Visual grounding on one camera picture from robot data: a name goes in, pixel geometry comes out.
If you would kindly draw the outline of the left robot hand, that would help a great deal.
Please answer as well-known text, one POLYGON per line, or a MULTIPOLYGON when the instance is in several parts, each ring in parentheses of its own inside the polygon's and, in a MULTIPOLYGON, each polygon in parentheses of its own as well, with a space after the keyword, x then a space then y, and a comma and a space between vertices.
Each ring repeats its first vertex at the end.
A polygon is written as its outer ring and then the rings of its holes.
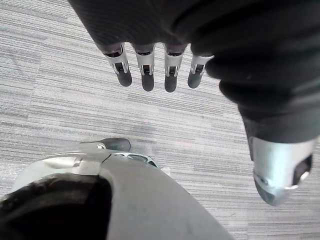
POLYGON ((186 47, 188 86, 207 73, 242 117, 260 197, 282 204, 310 173, 320 135, 320 3, 317 0, 72 0, 119 83, 154 88, 155 45, 164 45, 164 87, 175 91, 186 47))

